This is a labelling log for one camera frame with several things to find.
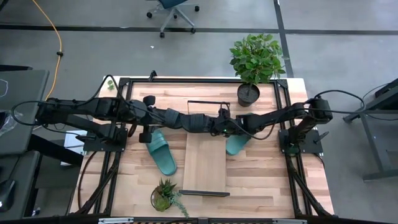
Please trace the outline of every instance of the office chair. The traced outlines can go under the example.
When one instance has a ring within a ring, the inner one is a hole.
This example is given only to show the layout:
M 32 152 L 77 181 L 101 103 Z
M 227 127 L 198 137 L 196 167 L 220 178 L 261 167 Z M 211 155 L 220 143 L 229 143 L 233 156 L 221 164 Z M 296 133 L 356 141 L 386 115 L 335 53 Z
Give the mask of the office chair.
M 174 19 L 177 18 L 177 15 L 180 15 L 182 19 L 185 20 L 185 22 L 189 23 L 192 28 L 191 28 L 191 33 L 194 34 L 197 30 L 195 29 L 194 23 L 181 11 L 179 6 L 191 6 L 194 4 L 189 4 L 183 2 L 186 2 L 188 0 L 157 0 L 159 4 L 154 8 L 148 11 L 147 17 L 150 19 L 152 18 L 152 13 L 158 13 L 158 12 L 167 12 L 169 11 L 169 15 L 167 16 L 166 20 L 164 21 L 162 27 L 160 28 L 160 37 L 164 38 L 164 29 L 166 28 L 166 25 L 170 22 L 172 16 L 174 16 Z M 195 6 L 195 12 L 199 11 L 199 6 Z

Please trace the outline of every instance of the green leafy plant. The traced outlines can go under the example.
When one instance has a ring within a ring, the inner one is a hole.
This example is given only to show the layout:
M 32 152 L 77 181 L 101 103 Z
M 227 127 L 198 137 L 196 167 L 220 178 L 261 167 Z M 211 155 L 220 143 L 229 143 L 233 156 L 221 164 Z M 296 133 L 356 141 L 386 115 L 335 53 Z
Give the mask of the green leafy plant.
M 161 179 L 159 186 L 154 190 L 154 207 L 157 211 L 164 212 L 171 205 L 177 206 L 184 214 L 185 218 L 189 218 L 189 214 L 185 206 L 178 200 L 181 194 L 174 191 L 176 184 L 172 184 L 170 179 L 165 182 Z
M 282 49 L 277 40 L 268 34 L 249 34 L 242 41 L 236 41 L 234 48 L 230 49 L 233 58 L 230 64 L 240 75 L 243 82 L 248 84 L 268 83 L 271 77 L 280 78 L 285 74 L 280 58 Z
M 114 83 L 113 83 L 112 80 L 109 80 L 109 81 L 108 81 L 108 89 L 109 89 L 109 90 L 113 90 L 113 89 L 114 89 Z

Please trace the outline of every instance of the wooden board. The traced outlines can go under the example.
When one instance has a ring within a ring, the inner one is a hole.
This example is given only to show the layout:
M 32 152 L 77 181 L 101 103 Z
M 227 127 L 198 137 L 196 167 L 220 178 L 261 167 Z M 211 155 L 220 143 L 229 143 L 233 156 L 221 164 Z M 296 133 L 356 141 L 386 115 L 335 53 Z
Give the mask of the wooden board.
M 307 99 L 305 85 L 300 78 L 287 79 L 292 103 Z M 237 114 L 255 112 L 268 113 L 277 109 L 274 89 L 271 85 L 259 85 L 261 96 L 248 108 L 237 104 L 238 84 L 222 83 L 136 83 L 132 98 L 142 100 L 144 96 L 155 95 L 156 107 L 173 108 L 187 113 L 188 100 L 228 101 L 231 102 L 232 117 Z M 100 96 L 116 96 L 104 86 Z M 204 113 L 216 114 L 212 108 L 201 107 Z M 293 217 L 292 199 L 289 190 L 285 158 L 280 153 L 277 131 L 264 141 L 250 140 L 245 149 L 236 156 L 226 156 L 226 191 L 231 196 L 202 197 L 182 196 L 191 217 L 229 217 L 229 218 L 288 218 Z M 176 207 L 166 212 L 156 212 L 150 205 L 150 194 L 163 176 L 147 152 L 144 144 L 138 142 L 137 128 L 133 137 L 127 140 L 127 147 L 119 165 L 118 180 L 113 200 L 112 216 L 134 217 L 181 217 Z M 164 128 L 162 131 L 168 140 L 170 150 L 177 163 L 177 172 L 171 179 L 182 189 L 185 167 L 187 132 L 183 129 Z M 269 127 L 257 135 L 265 136 Z M 81 200 L 84 203 L 93 193 L 100 179 L 103 153 L 97 153 L 90 162 L 81 188 Z M 303 155 L 303 165 L 307 184 L 314 196 L 333 213 L 328 184 L 322 163 L 313 155 Z M 105 188 L 104 199 L 107 199 Z M 304 208 L 301 190 L 298 190 L 300 207 Z M 76 195 L 73 198 L 71 212 L 77 210 Z
M 183 190 L 225 192 L 225 138 L 188 133 Z

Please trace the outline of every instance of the wooden table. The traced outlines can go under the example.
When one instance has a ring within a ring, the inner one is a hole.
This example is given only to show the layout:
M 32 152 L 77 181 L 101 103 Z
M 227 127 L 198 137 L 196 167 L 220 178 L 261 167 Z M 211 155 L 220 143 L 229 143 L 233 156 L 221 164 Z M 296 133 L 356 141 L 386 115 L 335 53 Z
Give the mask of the wooden table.
M 292 103 L 307 99 L 304 81 L 301 78 L 288 78 L 289 93 Z M 253 112 L 264 114 L 277 109 L 274 88 L 261 84 L 260 98 L 250 107 L 243 108 L 237 104 L 236 90 L 239 84 L 231 83 L 135 83 L 132 99 L 142 100 L 144 96 L 156 96 L 156 107 L 173 108 L 187 113 L 187 100 L 228 101 L 231 102 L 231 115 Z M 116 90 L 102 87 L 99 96 L 116 96 Z M 211 108 L 201 106 L 195 112 L 217 114 Z M 265 136 L 267 127 L 257 136 Z M 280 153 L 277 130 L 264 141 L 250 140 L 244 150 L 236 156 L 226 156 L 226 191 L 229 197 L 204 197 L 183 195 L 181 201 L 191 217 L 228 217 L 228 218 L 290 218 L 294 217 L 292 199 L 285 157 Z M 181 217 L 177 207 L 166 212 L 157 212 L 150 204 L 150 195 L 159 183 L 166 179 L 157 169 L 147 152 L 145 144 L 138 141 L 138 127 L 133 137 L 127 140 L 126 150 L 122 154 L 113 200 L 112 216 L 131 217 Z M 177 163 L 177 172 L 171 176 L 182 188 L 185 163 L 187 132 L 183 129 L 163 128 L 165 138 Z M 88 165 L 84 175 L 81 197 L 84 203 L 98 185 L 104 153 L 97 153 Z M 303 154 L 303 165 L 308 188 L 324 208 L 333 213 L 325 171 L 319 158 Z M 101 211 L 106 204 L 108 189 L 104 191 Z M 304 211 L 301 190 L 298 190 L 300 208 Z M 77 194 L 73 198 L 71 212 L 77 210 Z

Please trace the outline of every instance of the green slipper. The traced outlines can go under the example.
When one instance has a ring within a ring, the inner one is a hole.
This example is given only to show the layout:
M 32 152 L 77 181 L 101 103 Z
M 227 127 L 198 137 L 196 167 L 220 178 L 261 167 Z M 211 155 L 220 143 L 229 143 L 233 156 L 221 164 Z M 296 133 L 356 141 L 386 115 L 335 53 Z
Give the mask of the green slipper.
M 247 134 L 236 136 L 232 135 L 226 140 L 226 153 L 230 156 L 237 155 L 244 145 L 251 139 Z
M 177 170 L 173 155 L 170 152 L 169 144 L 164 138 L 163 133 L 156 129 L 152 133 L 152 142 L 147 143 L 149 154 L 154 158 L 154 161 L 159 170 L 164 175 L 173 175 Z

